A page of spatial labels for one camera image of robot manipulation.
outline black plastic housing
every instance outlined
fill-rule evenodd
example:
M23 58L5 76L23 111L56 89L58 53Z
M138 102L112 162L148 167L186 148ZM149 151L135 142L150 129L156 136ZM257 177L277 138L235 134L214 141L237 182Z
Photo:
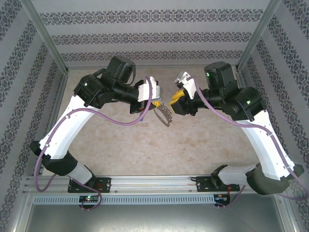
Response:
M297 177L300 177L304 173L304 168L300 164L295 164L293 171ZM247 172L246 176L249 186L261 195L282 193L289 187L289 180L294 179L292 175L281 177L280 180L267 178L260 163L256 165L256 168Z
M204 67L206 80L209 89L219 90L232 84L237 86L237 81L234 79L233 70L230 64L225 62L216 62Z
M133 67L135 67L135 63L131 60L122 56L114 56L107 66L106 72L114 79L126 83L133 72Z
M39 141L32 141L29 147L36 156L40 155L41 149ZM67 151L67 154L62 159L50 159L50 156L45 154L42 157L42 164L44 167L59 176L64 176L72 172L77 163L78 161L69 151Z
M91 105L100 109L105 103L112 101L115 93L109 91L100 79L90 74L81 78L74 89L74 95L78 95L85 102L85 107Z

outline patterned wallpaper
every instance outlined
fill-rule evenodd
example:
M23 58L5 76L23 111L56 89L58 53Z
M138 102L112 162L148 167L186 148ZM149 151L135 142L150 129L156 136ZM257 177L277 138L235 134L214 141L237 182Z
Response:
M287 154L305 168L309 183L309 1L283 0L242 70L263 95L274 130ZM302 188L291 182L289 194ZM291 201L301 231L309 231L308 201Z
M18 0L0 1L0 232L8 226L24 177L33 174L29 143L49 129L62 78Z
M69 68L237 64L269 0L34 0Z

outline beige floor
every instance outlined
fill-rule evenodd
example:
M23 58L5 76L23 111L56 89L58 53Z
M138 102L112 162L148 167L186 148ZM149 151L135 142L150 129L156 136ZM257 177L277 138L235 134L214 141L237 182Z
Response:
M79 80L96 70L70 72L60 114L67 107ZM173 80L180 69L137 69L136 80L153 76L163 88L162 102L168 106L178 90ZM207 87L203 69L186 69ZM129 105L110 103L100 110L107 116L129 122ZM195 117L173 114L165 127L153 111L131 127L120 127L93 116L70 146L78 161L96 175L210 174L222 164L249 165L258 162L249 140L240 128L201 109Z

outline aluminum frame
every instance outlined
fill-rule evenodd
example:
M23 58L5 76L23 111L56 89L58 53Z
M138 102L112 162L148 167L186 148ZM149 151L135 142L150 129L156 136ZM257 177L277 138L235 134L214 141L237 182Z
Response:
M244 49L239 62L238 62L238 70L243 70L243 68L246 66L246 63L254 50L257 42L261 38L264 30L267 28L267 24L269 23L270 19L274 15L276 9L278 8L279 4L281 3L281 0L270 0L268 6L266 7L258 25L256 26L251 38L249 39L249 42Z
M58 51L51 35L49 34L45 24L43 23L39 13L35 9L32 0L21 0L20 1L24 9L26 10L28 16L30 17L33 25L37 29L44 43L46 44L48 51L52 54L54 60L56 61L58 67L61 69L62 73L66 73L68 67L64 62L61 53Z
M155 175L155 176L108 176L112 179L110 193L104 193L103 196L119 198L125 196L205 196L213 197L214 194L224 194L226 192L198 192L196 183L191 180L192 176L210 176L210 175ZM42 188L49 180L50 176L39 176L38 183ZM39 196L80 196L85 194L68 193L69 178L66 176L57 176L54 178L50 187L40 193L35 189L34 177L28 176L23 188L21 200L17 206L16 215L12 223L10 232L24 232L30 217L36 197ZM244 194L256 194L251 188L246 188ZM291 203L275 195L277 208L286 232L299 232L299 227L295 220Z

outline metal base plate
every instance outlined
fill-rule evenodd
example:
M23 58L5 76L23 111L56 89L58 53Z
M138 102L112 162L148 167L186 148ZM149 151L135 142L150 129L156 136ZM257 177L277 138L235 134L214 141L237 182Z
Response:
M228 192L228 185L221 185L220 189L211 182L210 176L197 176L192 177L192 181L197 183L197 191L198 192ZM240 191L239 185L229 185L230 191Z
M95 186L93 187L95 190L98 190L101 193L109 193L111 189L111 178L108 177L97 177ZM68 193L93 193L87 188L84 188L73 180L70 179Z

